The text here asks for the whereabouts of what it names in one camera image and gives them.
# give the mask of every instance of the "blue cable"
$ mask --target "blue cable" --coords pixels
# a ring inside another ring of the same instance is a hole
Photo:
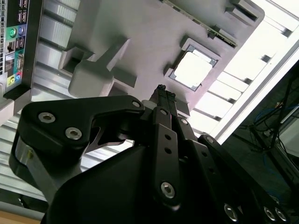
[[[291,106],[291,107],[287,107],[287,108],[285,108],[285,110],[291,110],[291,109],[294,109],[294,108],[296,108],[296,107],[298,107],[299,105],[296,105],[296,106]],[[276,108],[269,108],[269,109],[265,109],[265,110],[263,110],[262,112],[260,112],[258,115],[257,115],[257,117],[256,117],[256,119],[255,119],[255,122],[263,115],[263,114],[265,114],[266,112],[271,112],[271,111],[273,111],[273,110],[275,110]]]

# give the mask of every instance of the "usb port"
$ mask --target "usb port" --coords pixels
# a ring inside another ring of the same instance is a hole
[[[22,12],[22,22],[26,23],[27,21],[27,12]]]
[[[23,0],[23,8],[27,8],[27,0]]]
[[[16,50],[20,49],[20,40],[17,40],[17,41],[15,42],[15,49],[16,49]]]
[[[18,13],[18,22],[21,23],[22,22],[22,12]]]
[[[24,48],[24,38],[20,39],[20,49]]]

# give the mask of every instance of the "motherboard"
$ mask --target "motherboard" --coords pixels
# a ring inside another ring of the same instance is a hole
[[[0,83],[3,93],[22,80],[28,21],[28,0],[1,1]]]

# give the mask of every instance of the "ethernet port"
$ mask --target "ethernet port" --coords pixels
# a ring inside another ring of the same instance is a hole
[[[15,51],[15,41],[9,42],[8,45],[7,45],[6,53],[10,54],[10,53],[12,53],[14,51]]]

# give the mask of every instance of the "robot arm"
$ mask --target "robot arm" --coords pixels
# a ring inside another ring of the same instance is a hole
[[[195,137],[165,86],[151,101],[154,109],[117,96],[22,110],[9,163],[48,200],[43,224],[290,222],[213,137]],[[84,153],[126,139],[134,146],[81,172]]]

